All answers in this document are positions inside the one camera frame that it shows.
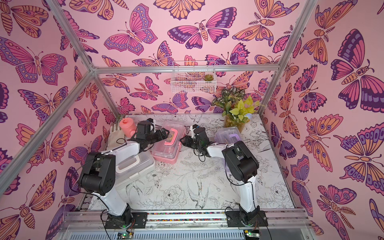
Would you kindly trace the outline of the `purple toolbox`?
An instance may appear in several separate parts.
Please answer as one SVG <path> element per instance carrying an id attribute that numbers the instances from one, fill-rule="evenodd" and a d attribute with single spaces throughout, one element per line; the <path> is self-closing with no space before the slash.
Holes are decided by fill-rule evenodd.
<path id="1" fill-rule="evenodd" d="M 220 145 L 224 148 L 226 147 L 226 145 L 231 145 L 241 140 L 241 133 L 239 132 L 239 129 L 237 127 L 219 129 L 215 135 L 216 145 Z M 223 160 L 226 172 L 231 175 L 232 173 L 223 155 L 219 156 L 219 150 L 214 150 L 214 157 L 221 158 Z"/>

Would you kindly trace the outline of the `white clear toolbox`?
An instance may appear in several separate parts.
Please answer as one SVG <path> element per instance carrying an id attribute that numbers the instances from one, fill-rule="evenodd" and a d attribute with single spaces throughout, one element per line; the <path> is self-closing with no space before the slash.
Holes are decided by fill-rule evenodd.
<path id="1" fill-rule="evenodd" d="M 134 147 L 125 146 L 111 152 L 116 157 L 115 188 L 121 190 L 134 181 L 145 177 L 155 169 L 155 159 L 150 152 L 141 152 L 136 155 Z"/>

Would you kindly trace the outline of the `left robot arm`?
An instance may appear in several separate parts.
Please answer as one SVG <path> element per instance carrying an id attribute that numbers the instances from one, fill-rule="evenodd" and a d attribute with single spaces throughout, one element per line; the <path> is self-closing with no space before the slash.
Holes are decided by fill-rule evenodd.
<path id="1" fill-rule="evenodd" d="M 139 154 L 148 150 L 157 142 L 166 140 L 170 131 L 160 128 L 156 121 L 149 118 L 137 124 L 136 130 L 129 139 L 119 147 L 104 152 L 92 152 L 81 166 L 82 171 L 76 184 L 84 189 L 84 194 L 96 196 L 107 208 L 107 223 L 112 227 L 126 229 L 133 225 L 131 208 L 115 188 L 116 174 L 123 170 L 118 164 L 135 158 L 140 161 Z"/>

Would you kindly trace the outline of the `pink toolbox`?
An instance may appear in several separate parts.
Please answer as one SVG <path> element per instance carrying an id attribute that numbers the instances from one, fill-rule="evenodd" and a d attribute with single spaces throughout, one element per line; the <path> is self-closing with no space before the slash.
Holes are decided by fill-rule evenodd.
<path id="1" fill-rule="evenodd" d="M 168 130 L 167 139 L 157 142 L 151 149 L 153 158 L 162 163 L 175 164 L 177 162 L 182 143 L 181 138 L 185 136 L 185 127 L 177 122 L 165 121 L 162 127 Z"/>

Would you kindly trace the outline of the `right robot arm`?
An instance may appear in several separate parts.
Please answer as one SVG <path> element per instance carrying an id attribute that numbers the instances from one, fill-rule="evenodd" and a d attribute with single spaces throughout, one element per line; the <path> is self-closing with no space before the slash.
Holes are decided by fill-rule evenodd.
<path id="1" fill-rule="evenodd" d="M 219 130 L 213 142 L 204 127 L 192 125 L 190 134 L 181 138 L 180 142 L 184 147 L 192 149 L 201 162 L 205 162 L 208 158 L 224 160 L 225 170 L 229 170 L 226 172 L 228 181 L 232 186 L 239 188 L 239 215 L 243 224 L 268 225 L 267 218 L 262 215 L 256 201 L 255 184 L 260 164 L 243 142 L 237 127 Z M 233 181 L 228 177 L 228 173 L 233 176 Z"/>

